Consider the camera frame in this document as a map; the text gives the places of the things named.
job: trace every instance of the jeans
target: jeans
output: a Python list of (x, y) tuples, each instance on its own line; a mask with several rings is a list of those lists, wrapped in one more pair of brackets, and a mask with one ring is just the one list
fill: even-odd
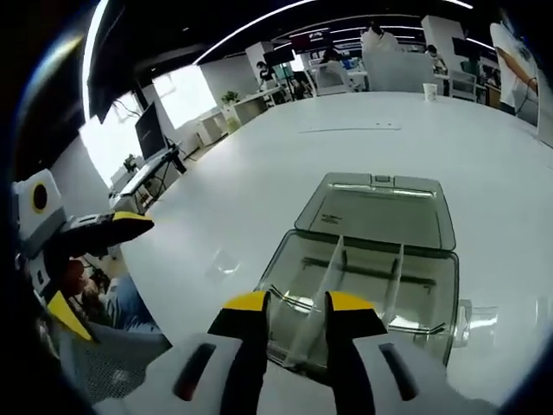
[(128, 274), (111, 281), (105, 294), (105, 311), (114, 329), (161, 333)]

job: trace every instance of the office chair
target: office chair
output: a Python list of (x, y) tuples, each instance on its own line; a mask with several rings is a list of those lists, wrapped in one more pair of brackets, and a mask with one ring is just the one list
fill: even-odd
[(434, 76), (432, 58), (427, 54), (408, 52), (363, 53), (363, 63), (369, 77), (371, 91), (423, 93), (423, 84), (442, 83)]
[(323, 63), (305, 70), (309, 84), (317, 96), (353, 92), (353, 89), (349, 86), (346, 69), (340, 72), (335, 71), (333, 68), (335, 63)]
[(449, 71), (449, 80), (452, 97), (476, 102), (476, 76), (461, 71)]
[(63, 373), (92, 405), (132, 392), (143, 383), (146, 367), (171, 347), (164, 335), (88, 324), (98, 342), (60, 331), (60, 363)]

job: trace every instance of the paper cup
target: paper cup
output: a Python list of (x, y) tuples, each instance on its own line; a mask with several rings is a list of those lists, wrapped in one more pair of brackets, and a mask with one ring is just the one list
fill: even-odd
[(437, 84), (423, 84), (424, 88), (424, 99), (427, 101), (435, 101), (438, 96), (438, 85)]

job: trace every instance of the black ceiling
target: black ceiling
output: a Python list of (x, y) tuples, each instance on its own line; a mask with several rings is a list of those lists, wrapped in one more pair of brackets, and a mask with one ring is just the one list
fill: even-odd
[[(110, 0), (97, 38), (91, 78), (92, 112), (102, 101), (109, 102), (129, 91), (137, 77), (159, 76), (194, 62), (213, 44), (260, 16), (297, 0), (233, 2), (176, 2), (169, 0)], [(216, 48), (202, 62), (215, 61), (243, 52), (251, 44), (284, 36), (308, 26), (323, 24), (332, 29), (365, 26), (367, 15), (382, 25), (420, 26), (428, 14), (461, 22), (470, 37), (489, 43), (493, 13), (490, 2), (464, 0), (473, 10), (442, 0), (373, 0), (305, 3), (269, 17)], [(91, 11), (78, 9), (71, 21), (73, 32), (86, 35)], [(409, 34), (396, 30), (395, 35)], [(344, 33), (344, 38), (351, 34)], [(16, 177), (24, 178), (51, 165), (78, 135), (84, 123), (80, 97), (80, 66), (84, 40), (63, 60), (57, 73), (47, 80), (27, 112), (16, 159)]]

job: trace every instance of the mesh chair back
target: mesh chair back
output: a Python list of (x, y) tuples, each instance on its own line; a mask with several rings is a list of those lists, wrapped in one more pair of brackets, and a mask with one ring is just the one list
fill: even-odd
[(86, 342), (64, 330), (60, 361), (64, 374), (92, 405), (132, 392), (143, 383), (146, 367), (170, 348), (164, 335), (89, 324), (99, 342)]

